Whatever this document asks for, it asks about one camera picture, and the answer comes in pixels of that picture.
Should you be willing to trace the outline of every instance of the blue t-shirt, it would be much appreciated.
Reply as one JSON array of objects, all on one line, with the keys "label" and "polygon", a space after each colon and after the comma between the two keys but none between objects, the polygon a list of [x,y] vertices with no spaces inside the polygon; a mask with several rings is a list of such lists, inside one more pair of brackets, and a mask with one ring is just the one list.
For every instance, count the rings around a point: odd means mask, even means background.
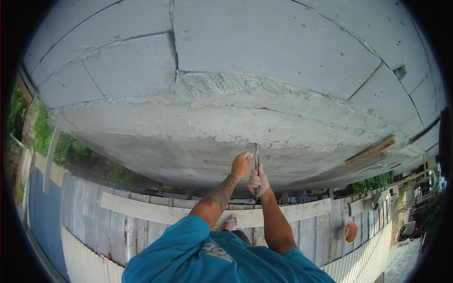
[{"label": "blue t-shirt", "polygon": [[197,215],[168,227],[133,257],[123,283],[141,282],[308,282],[334,283],[298,249],[282,255],[252,247],[231,232],[210,231]]}]

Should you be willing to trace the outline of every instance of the hand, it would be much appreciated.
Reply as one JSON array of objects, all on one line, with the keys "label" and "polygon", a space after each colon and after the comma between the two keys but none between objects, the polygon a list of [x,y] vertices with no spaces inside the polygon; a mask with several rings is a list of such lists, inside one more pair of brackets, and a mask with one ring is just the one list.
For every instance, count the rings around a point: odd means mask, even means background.
[{"label": "hand", "polygon": [[250,179],[247,183],[247,187],[253,195],[255,194],[255,188],[258,186],[260,186],[260,195],[258,197],[261,197],[266,192],[272,192],[267,176],[263,171],[263,164],[260,164],[258,171],[252,169],[252,174],[250,174]]},{"label": "hand", "polygon": [[253,153],[248,151],[239,154],[234,158],[231,165],[231,174],[235,174],[238,179],[243,178],[249,171],[250,164],[252,163]]}]

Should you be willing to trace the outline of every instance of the tattoo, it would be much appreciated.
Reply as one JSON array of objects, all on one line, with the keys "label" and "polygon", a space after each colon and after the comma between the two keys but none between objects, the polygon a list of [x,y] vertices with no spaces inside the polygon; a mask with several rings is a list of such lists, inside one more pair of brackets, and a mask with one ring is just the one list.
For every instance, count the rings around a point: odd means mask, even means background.
[{"label": "tattoo", "polygon": [[237,178],[233,175],[228,175],[228,177],[223,180],[215,189],[210,191],[200,203],[211,207],[214,202],[218,202],[220,205],[221,211],[224,211],[228,205],[231,194],[233,193],[234,188],[237,184]]}]

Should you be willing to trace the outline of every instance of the foot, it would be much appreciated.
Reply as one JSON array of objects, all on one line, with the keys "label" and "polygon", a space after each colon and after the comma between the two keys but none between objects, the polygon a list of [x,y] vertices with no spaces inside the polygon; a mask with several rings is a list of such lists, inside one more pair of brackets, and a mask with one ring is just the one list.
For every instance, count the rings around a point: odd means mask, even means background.
[{"label": "foot", "polygon": [[237,216],[232,214],[227,221],[225,221],[219,228],[219,231],[233,231],[237,224]]}]

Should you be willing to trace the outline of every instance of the man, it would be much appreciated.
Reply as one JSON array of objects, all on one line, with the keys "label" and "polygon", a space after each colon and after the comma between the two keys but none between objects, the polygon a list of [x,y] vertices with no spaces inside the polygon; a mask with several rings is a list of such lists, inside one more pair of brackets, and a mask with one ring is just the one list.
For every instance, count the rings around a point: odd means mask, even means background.
[{"label": "man", "polygon": [[293,231],[280,211],[262,164],[251,171],[248,188],[260,186],[267,245],[252,247],[244,232],[233,230],[231,216],[219,231],[211,231],[231,194],[251,164],[253,154],[234,158],[231,174],[189,213],[148,248],[133,257],[122,282],[323,282],[333,283],[297,248]]}]

